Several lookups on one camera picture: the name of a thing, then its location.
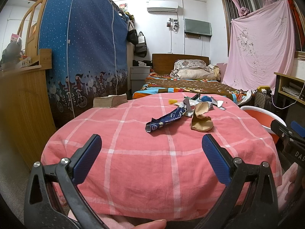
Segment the person's right hand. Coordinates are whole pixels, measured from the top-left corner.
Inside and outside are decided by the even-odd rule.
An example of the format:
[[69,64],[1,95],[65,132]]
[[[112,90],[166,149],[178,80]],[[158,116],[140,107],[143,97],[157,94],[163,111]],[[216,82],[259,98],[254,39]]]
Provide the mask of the person's right hand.
[[293,163],[282,176],[282,184],[277,187],[279,211],[282,211],[293,197],[297,178],[298,164]]

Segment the person's left hand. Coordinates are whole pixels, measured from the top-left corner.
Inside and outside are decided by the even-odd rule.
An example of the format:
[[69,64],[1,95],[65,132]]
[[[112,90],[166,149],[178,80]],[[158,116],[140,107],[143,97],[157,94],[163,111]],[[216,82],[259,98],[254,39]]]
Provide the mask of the person's left hand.
[[151,221],[148,223],[140,224],[132,229],[165,229],[167,221],[165,219]]

